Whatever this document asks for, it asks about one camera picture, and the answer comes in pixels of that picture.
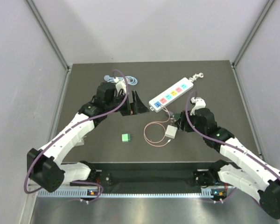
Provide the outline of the white multicolour power strip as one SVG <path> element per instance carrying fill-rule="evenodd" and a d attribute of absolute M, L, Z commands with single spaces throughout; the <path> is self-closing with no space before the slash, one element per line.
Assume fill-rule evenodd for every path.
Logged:
<path fill-rule="evenodd" d="M 148 102 L 150 110 L 154 112 L 161 111 L 163 108 L 167 107 L 169 104 L 177 100 L 180 96 L 192 89 L 193 86 L 194 84 L 188 78 L 182 78 L 174 85 L 170 86 L 162 93 L 152 98 Z"/>

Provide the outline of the dark green plug adapter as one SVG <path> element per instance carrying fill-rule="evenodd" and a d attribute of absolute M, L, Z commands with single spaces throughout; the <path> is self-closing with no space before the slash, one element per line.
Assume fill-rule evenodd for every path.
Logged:
<path fill-rule="evenodd" d="M 174 114 L 174 119 L 178 120 L 180 118 L 181 114 L 180 113 L 175 113 Z"/>

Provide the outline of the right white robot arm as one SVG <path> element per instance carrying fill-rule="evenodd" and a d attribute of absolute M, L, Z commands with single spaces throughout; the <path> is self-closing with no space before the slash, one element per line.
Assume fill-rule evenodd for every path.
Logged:
<path fill-rule="evenodd" d="M 209 181 L 228 183 L 251 196 L 272 218 L 280 219 L 280 170 L 268 165 L 247 149 L 230 131 L 219 127 L 208 108 L 182 111 L 178 129 L 196 132 L 205 144 L 231 160 L 217 161 L 210 167 Z"/>

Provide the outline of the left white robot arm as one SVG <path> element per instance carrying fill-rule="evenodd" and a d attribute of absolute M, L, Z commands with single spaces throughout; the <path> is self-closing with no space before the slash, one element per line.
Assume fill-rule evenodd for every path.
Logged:
<path fill-rule="evenodd" d="M 62 184 L 75 181 L 92 185 L 97 177 L 89 163 L 62 162 L 70 150 L 106 119 L 108 114 L 120 112 L 122 116 L 131 116 L 149 112 L 137 91 L 132 91 L 132 98 L 133 101 L 129 102 L 128 91 L 117 90 L 115 84 L 101 83 L 92 100 L 81 106 L 73 120 L 54 139 L 40 149 L 29 150 L 24 191 L 29 193 L 28 180 L 34 181 L 48 192 L 54 192 Z"/>

